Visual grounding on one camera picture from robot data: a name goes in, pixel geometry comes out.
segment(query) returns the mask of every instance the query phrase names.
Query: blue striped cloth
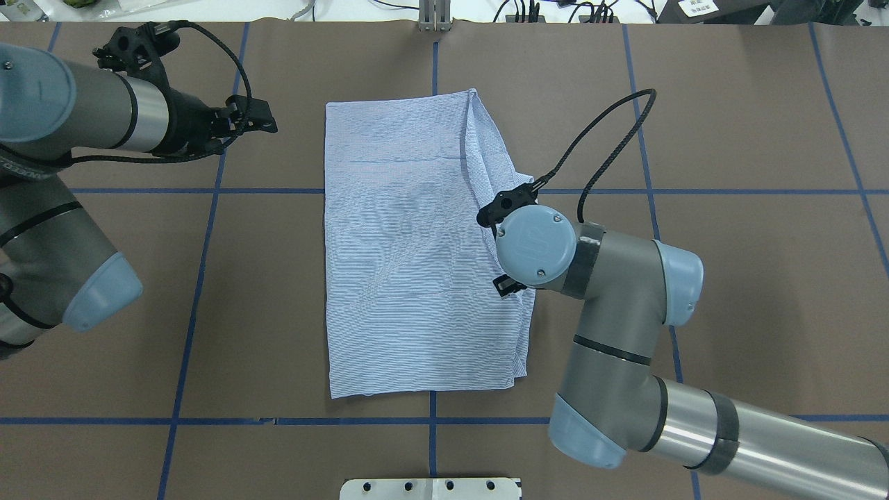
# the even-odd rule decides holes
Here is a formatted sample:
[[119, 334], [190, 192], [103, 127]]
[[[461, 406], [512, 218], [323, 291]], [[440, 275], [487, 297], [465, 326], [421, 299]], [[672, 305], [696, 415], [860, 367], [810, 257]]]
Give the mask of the blue striped cloth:
[[525, 376], [534, 291], [501, 299], [480, 206], [516, 173], [477, 92], [327, 104], [331, 396], [506, 389]]

